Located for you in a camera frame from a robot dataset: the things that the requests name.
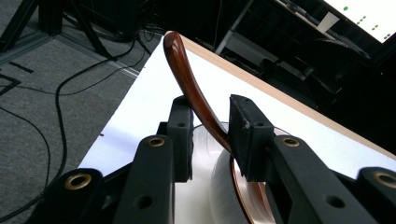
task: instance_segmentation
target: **monitor screen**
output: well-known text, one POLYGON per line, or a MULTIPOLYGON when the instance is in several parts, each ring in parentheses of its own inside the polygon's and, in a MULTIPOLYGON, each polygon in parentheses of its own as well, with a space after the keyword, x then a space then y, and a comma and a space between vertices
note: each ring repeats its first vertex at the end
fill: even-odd
POLYGON ((396 32, 394 0, 324 1, 381 43, 396 32))

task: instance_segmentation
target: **white table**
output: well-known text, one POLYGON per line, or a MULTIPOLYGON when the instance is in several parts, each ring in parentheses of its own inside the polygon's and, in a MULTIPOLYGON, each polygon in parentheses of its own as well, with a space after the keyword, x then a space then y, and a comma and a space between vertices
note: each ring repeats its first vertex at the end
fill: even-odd
MULTIPOLYGON (((396 157, 383 148, 190 40, 183 38, 183 42, 197 82, 220 121, 228 121, 230 95, 243 95, 253 100, 276 127, 304 139, 334 171, 350 177, 356 177, 359 169, 365 166, 381 166, 396 171, 396 157)), ((155 134, 159 123, 168 120, 172 102, 181 94, 161 42, 103 129, 104 136, 98 136, 80 168, 95 168, 108 175, 131 162, 139 141, 155 134)), ((194 125, 200 123, 198 119, 194 120, 194 125)), ((186 197, 188 192, 183 191, 182 194, 186 197)), ((178 199, 177 196, 176 213, 180 208, 178 199)), ((191 217, 176 216, 176 223, 187 223, 185 218, 191 218, 188 223, 208 223, 203 219, 203 213, 191 214, 191 217)))

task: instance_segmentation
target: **electrical cable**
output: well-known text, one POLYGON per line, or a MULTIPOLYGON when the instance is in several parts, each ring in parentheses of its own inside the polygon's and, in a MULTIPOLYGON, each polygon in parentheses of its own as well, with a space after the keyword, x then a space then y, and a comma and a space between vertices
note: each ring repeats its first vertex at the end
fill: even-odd
MULTIPOLYGON (((70 22, 72 25, 74 25, 74 27, 73 26, 68 26, 68 27, 72 27, 73 29, 82 31, 78 22, 71 19, 70 16, 67 15, 66 13, 64 13, 64 19, 67 20, 68 22, 70 22)), ((119 37, 119 36, 107 35, 107 34, 104 34, 102 32, 98 32, 98 31, 95 31, 95 33, 99 37, 101 37, 105 40, 109 40, 109 41, 116 42, 116 43, 130 43, 131 41, 134 40, 132 37, 129 37, 129 36, 119 37)))
POLYGON ((93 1, 91 0, 90 1, 91 2, 91 7, 92 7, 92 11, 93 11, 93 19, 95 20, 95 24, 96 25, 99 25, 99 22, 98 22, 98 20, 96 19, 96 11, 95 11, 95 8, 94 8, 94 6, 93 6, 93 1))
POLYGON ((151 41, 154 38, 154 33, 150 32, 151 33, 150 38, 147 38, 146 33, 148 33, 148 32, 143 31, 143 36, 145 37, 146 41, 151 41))
POLYGON ((3 110, 3 111, 5 111, 6 113, 8 113, 8 114, 10 114, 10 115, 12 115, 12 116, 18 118, 18 119, 21 119, 21 120, 27 122, 27 123, 30 124, 32 127, 34 127, 35 130, 40 134, 41 138, 44 140, 44 143, 46 144, 46 148, 47 148, 47 153, 48 153, 47 175, 46 175, 46 182, 45 182, 45 185, 44 185, 44 189, 43 189, 37 196, 35 196, 35 197, 33 198, 33 200, 31 200, 29 203, 25 204, 25 205, 22 206, 21 208, 19 208, 19 209, 13 211, 12 213, 10 213, 10 214, 8 214, 8 215, 5 215, 5 216, 3 216, 3 217, 0 217, 0 222, 4 222, 4 221, 9 220, 9 219, 12 218, 12 217, 15 217, 17 214, 19 214, 19 213, 25 211, 26 209, 28 209, 30 206, 32 206, 33 204, 35 204, 36 202, 38 202, 38 200, 40 200, 41 197, 42 197, 42 195, 44 194, 46 188, 47 188, 48 185, 49 185, 49 180, 50 180, 50 145, 49 145, 49 143, 48 143, 46 137, 44 136, 44 134, 43 134, 43 133, 37 128, 37 126, 35 126, 30 120, 25 119, 25 118, 23 118, 23 117, 21 117, 21 116, 15 114, 15 113, 12 113, 11 111, 6 110, 6 109, 4 109, 4 108, 1 107, 1 106, 0 106, 0 109, 3 110))
POLYGON ((218 29, 219 29, 219 20, 220 20, 220 14, 221 14, 221 6, 222 6, 222 0, 220 0, 218 18, 216 19, 215 40, 213 41, 213 48, 212 48, 213 52, 215 52, 215 50, 216 50, 216 42, 218 41, 218 29))
MULTIPOLYGON (((120 70, 122 70, 122 69, 127 69, 127 68, 130 68, 130 67, 135 67, 135 66, 137 66, 137 65, 144 59, 145 54, 146 54, 146 52, 143 51, 142 57, 141 57, 136 63, 134 63, 134 64, 132 64, 132 65, 128 65, 128 66, 124 66, 124 67, 118 68, 118 69, 114 70, 112 73, 110 73, 109 75, 107 75, 106 77, 104 77, 104 78, 102 78, 101 80, 99 80, 99 81, 97 81, 97 82, 91 84, 90 86, 88 86, 88 87, 86 87, 86 88, 83 88, 83 89, 81 89, 81 90, 79 90, 79 91, 70 92, 70 93, 61 93, 60 96, 70 96, 70 95, 75 95, 75 94, 81 93, 81 92, 83 92, 83 91, 85 91, 85 90, 87 90, 87 89, 89 89, 89 88, 92 88, 92 87, 94 87, 94 86, 100 84, 101 82, 103 82, 103 81, 105 81, 106 79, 110 78, 110 77, 113 76, 116 72, 118 72, 118 71, 120 71, 120 70)), ((26 90, 29 90, 29 91, 38 91, 38 92, 45 93, 45 94, 55 95, 54 92, 42 91, 42 90, 39 90, 39 89, 30 88, 30 87, 16 86, 15 88, 26 89, 26 90)))
POLYGON ((167 30, 163 29, 161 26, 158 26, 155 23, 149 23, 144 27, 143 31, 152 33, 154 35, 165 35, 167 30))
MULTIPOLYGON (((100 65, 100 64, 107 63, 107 62, 109 62, 109 61, 116 61, 118 58, 120 58, 120 57, 122 57, 122 56, 128 54, 129 52, 131 52, 131 50, 132 50, 133 48, 134 48, 134 43, 132 44, 132 46, 131 46, 126 52, 124 52, 124 53, 122 53, 122 54, 120 54, 120 55, 114 56, 114 57, 112 57, 112 58, 105 59, 105 60, 103 60, 103 61, 101 61, 101 62, 99 62, 99 63, 95 63, 95 64, 93 64, 93 65, 91 65, 91 66, 89 66, 89 67, 87 67, 87 68, 84 68, 83 70, 81 70, 81 71, 75 73, 73 76, 67 78, 65 81, 63 81, 63 82, 58 86, 58 88, 57 88, 57 90, 56 90, 56 92, 55 92, 55 106, 56 106, 56 111, 57 111, 57 115, 58 115, 58 122, 59 122, 60 131, 61 131, 61 138, 62 138, 62 145, 63 145, 63 154, 62 154, 62 159, 61 159, 61 165, 60 165, 60 167, 58 168, 58 171, 57 171, 55 177, 52 178, 51 182, 50 182, 49 184, 46 182, 46 187, 43 189, 43 191, 41 191, 41 192, 40 192, 35 198, 33 198, 33 200, 31 200, 29 203, 23 205, 22 207, 18 208, 17 210, 15 210, 15 211, 13 211, 13 212, 11 212, 11 213, 9 213, 9 214, 3 216, 3 217, 0 217, 0 223, 1 223, 1 222, 4 222, 4 221, 7 221, 7 220, 9 220, 9 219, 11 219, 11 218, 17 216, 18 214, 20 214, 20 213, 26 211, 29 207, 31 207, 32 205, 34 205, 35 203, 37 203, 37 202, 42 198, 42 196, 45 194, 47 188, 49 188, 49 187, 50 187, 50 186, 62 175, 62 172, 64 171, 64 167, 65 167, 66 161, 67 161, 67 150, 68 150, 68 149, 67 149, 66 134, 65 134, 65 130, 64 130, 64 122, 63 122, 62 109, 61 109, 60 101, 59 101, 59 100, 60 100, 60 96, 61 96, 62 87, 63 87, 64 85, 66 85, 68 82, 70 82, 71 80, 73 80, 74 78, 79 77, 79 76, 85 74, 86 72, 88 72, 89 70, 93 69, 94 67, 96 67, 96 66, 98 66, 98 65, 100 65)), ((144 58, 144 54, 143 54, 143 57, 142 57, 136 64, 140 63, 140 62, 143 60, 143 58, 144 58)), ((23 120, 25 120, 25 121, 27 121, 27 122, 29 122, 30 124, 33 125, 33 123, 31 123, 31 122, 30 122, 29 120, 27 120, 27 119, 24 119, 24 118, 19 117, 19 116, 18 116, 18 118, 21 118, 21 119, 23 119, 23 120)))

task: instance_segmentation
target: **metal stand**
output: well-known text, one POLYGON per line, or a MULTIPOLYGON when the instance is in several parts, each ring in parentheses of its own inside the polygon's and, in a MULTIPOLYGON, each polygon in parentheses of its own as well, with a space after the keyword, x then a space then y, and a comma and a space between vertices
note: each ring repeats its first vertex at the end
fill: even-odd
MULTIPOLYGON (((107 58, 112 56, 100 42, 89 21, 84 17, 79 9, 78 0, 69 0, 67 4, 73 11, 76 19, 80 23, 85 35, 90 40, 97 53, 107 58)), ((61 0, 23 0, 17 12, 12 17, 6 30, 0 37, 0 53, 11 50, 19 40, 23 29, 31 19, 35 9, 38 7, 38 22, 40 31, 48 37, 62 33, 63 5, 61 0)))

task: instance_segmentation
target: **gray carpet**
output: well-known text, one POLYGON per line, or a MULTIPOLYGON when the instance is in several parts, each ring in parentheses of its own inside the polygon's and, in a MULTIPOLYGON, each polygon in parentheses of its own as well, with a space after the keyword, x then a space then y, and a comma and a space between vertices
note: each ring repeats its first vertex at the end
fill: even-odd
MULTIPOLYGON (((19 3, 0 1, 0 34, 19 3)), ((35 14, 23 36, 37 32, 36 18, 35 14)), ((85 35, 67 22, 64 22, 64 33, 84 48, 92 48, 85 35)), ((141 39, 153 51, 161 36, 142 31, 141 39)), ((121 54, 132 46, 132 43, 102 41, 112 55, 121 54)), ((136 64, 134 69, 140 71, 148 57, 149 54, 135 42, 133 50, 119 60, 118 67, 136 64)), ((55 177, 64 147, 54 93, 65 80, 100 60, 101 57, 72 48, 55 37, 0 64, 1 75, 20 82, 0 96, 0 218, 33 200, 45 187, 48 172, 49 181, 55 177)), ((114 63, 103 63, 63 86, 59 106, 68 149, 64 172, 78 167, 133 85, 130 73, 115 72, 116 69, 114 63)), ((0 91, 9 84, 9 80, 0 78, 0 91)), ((31 212, 32 208, 5 223, 23 223, 31 212)))

